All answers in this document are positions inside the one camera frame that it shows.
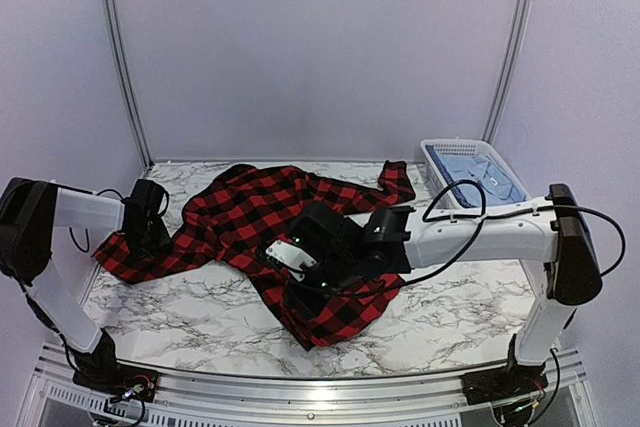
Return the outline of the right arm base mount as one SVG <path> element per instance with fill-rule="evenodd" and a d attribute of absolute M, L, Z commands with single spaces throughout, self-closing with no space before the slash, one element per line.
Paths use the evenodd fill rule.
<path fill-rule="evenodd" d="M 468 405 L 500 401 L 536 392 L 548 386 L 544 374 L 545 363 L 537 366 L 520 365 L 515 351 L 516 335 L 513 335 L 504 366 L 462 375 L 462 391 Z"/>

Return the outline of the aluminium corner post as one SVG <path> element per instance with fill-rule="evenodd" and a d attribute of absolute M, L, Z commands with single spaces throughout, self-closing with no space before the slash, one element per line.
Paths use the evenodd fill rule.
<path fill-rule="evenodd" d="M 144 171 L 148 172 L 154 166 L 154 159 L 144 131 L 142 116 L 139 110 L 132 76 L 128 65 L 117 0 L 102 0 L 102 5 L 105 14 L 107 35 L 116 70 L 116 77 L 124 101 L 126 116 L 128 118 L 138 156 L 144 167 Z"/>
<path fill-rule="evenodd" d="M 532 0 L 516 0 L 515 3 L 502 66 L 482 133 L 482 140 L 489 144 L 495 141 L 506 110 L 513 75 L 526 36 L 531 2 Z"/>

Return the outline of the light blue shirt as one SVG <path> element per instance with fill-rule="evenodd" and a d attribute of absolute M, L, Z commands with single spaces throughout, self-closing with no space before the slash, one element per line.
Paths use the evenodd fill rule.
<path fill-rule="evenodd" d="M 447 185 L 460 180 L 476 182 L 485 193 L 489 207 L 523 202 L 528 195 L 494 161 L 484 154 L 463 156 L 430 151 Z"/>

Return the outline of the left aluminium corner post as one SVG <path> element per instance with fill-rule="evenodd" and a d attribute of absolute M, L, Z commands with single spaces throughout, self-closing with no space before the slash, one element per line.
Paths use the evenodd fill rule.
<path fill-rule="evenodd" d="M 154 159 L 144 131 L 142 116 L 139 110 L 132 76 L 128 65 L 117 0 L 102 0 L 102 5 L 105 14 L 107 35 L 116 70 L 116 77 L 124 101 L 126 116 L 128 118 L 138 156 L 144 167 L 144 171 L 148 172 L 154 166 Z"/>

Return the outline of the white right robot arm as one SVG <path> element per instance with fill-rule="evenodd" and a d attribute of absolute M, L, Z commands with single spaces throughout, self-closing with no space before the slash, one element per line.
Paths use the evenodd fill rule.
<path fill-rule="evenodd" d="M 425 270 L 424 280 L 458 261 L 521 260 L 542 266 L 542 285 L 511 345 L 495 385 L 515 395 L 534 378 L 577 307 L 603 287 L 590 231 L 565 184 L 524 202 L 438 210 L 394 206 L 370 213 L 363 224 L 314 203 L 266 249 L 291 274 L 294 298 L 312 315 L 324 301 L 349 296 L 356 282 L 384 274 Z"/>

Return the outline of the right aluminium corner post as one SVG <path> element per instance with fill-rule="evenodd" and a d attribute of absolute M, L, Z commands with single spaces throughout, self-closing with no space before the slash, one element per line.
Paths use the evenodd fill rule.
<path fill-rule="evenodd" d="M 482 133 L 482 140 L 489 144 L 495 141 L 506 110 L 513 75 L 526 36 L 531 2 L 532 0 L 516 0 L 515 3 L 502 66 Z"/>

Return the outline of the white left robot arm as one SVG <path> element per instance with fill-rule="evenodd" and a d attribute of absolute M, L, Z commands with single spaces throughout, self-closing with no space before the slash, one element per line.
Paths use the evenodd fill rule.
<path fill-rule="evenodd" d="M 12 178 L 1 194 L 1 270 L 14 279 L 35 311 L 49 320 L 76 352 L 92 354 L 101 343 L 100 327 L 69 291 L 55 263 L 56 229 L 98 230 L 124 236 L 135 258 L 169 245 L 164 224 L 169 194 L 138 180 L 121 199 L 55 182 Z"/>

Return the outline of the red black plaid shirt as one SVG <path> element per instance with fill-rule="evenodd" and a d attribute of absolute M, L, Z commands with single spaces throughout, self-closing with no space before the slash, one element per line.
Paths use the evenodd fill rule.
<path fill-rule="evenodd" d="M 288 307 L 284 275 L 262 264 L 258 248 L 284 237 L 304 208 L 319 202 L 340 214 L 369 213 L 414 200 L 404 161 L 384 163 L 375 188 L 318 176 L 294 166 L 237 164 L 218 175 L 182 209 L 182 224 L 161 253 L 136 259 L 122 233 L 95 251 L 96 261 L 127 284 L 160 279 L 222 262 L 246 275 L 274 317 L 305 349 L 349 340 L 380 318 L 403 285 L 386 274 L 349 287 L 316 316 Z"/>

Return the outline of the white plastic basket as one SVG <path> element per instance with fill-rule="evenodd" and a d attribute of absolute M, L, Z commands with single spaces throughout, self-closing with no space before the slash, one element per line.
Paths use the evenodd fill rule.
<path fill-rule="evenodd" d="M 425 139 L 423 180 L 436 195 L 459 180 L 472 180 L 485 193 L 488 207 L 530 199 L 526 188 L 502 156 L 488 143 L 470 139 Z"/>

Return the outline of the aluminium front frame rail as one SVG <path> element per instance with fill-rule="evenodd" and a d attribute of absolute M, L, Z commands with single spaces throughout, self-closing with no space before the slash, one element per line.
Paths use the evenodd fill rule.
<path fill-rule="evenodd" d="M 463 369 L 361 378 L 277 378 L 157 367 L 155 398 L 108 406 L 77 386 L 62 347 L 41 350 L 16 421 L 19 426 L 498 426 L 534 401 L 540 426 L 601 426 L 575 349 L 549 360 L 543 393 L 471 405 Z"/>

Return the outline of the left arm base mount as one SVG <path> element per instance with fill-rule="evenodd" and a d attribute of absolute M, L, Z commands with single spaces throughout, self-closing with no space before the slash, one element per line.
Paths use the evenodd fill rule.
<path fill-rule="evenodd" d="M 79 352 L 66 345 L 65 355 L 76 385 L 110 394 L 116 400 L 152 402 L 155 398 L 158 372 L 121 363 L 115 342 L 106 332 L 92 352 Z"/>

